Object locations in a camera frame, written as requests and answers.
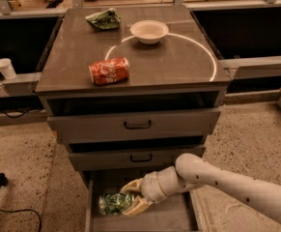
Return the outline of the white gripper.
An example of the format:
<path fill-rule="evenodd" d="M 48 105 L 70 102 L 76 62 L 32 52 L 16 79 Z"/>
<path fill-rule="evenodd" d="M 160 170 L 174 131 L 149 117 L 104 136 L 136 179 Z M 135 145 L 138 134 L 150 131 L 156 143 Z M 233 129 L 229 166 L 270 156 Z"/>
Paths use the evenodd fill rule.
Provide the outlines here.
<path fill-rule="evenodd" d="M 124 185 L 120 193 L 138 192 L 132 195 L 131 205 L 122 211 L 126 217 L 134 217 L 145 212 L 153 203 L 157 204 L 177 193 L 189 192 L 202 184 L 189 183 L 183 179 L 174 166 L 146 174 Z"/>

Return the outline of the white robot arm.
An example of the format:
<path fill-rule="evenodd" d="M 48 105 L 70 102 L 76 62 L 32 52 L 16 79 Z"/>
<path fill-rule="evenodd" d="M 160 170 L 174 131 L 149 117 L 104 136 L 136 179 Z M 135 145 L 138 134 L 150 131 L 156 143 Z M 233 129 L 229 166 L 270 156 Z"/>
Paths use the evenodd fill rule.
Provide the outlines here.
<path fill-rule="evenodd" d="M 138 196 L 124 214 L 137 216 L 168 196 L 209 185 L 281 224 L 281 186 L 213 166 L 193 155 L 181 154 L 173 166 L 154 171 L 121 188 Z"/>

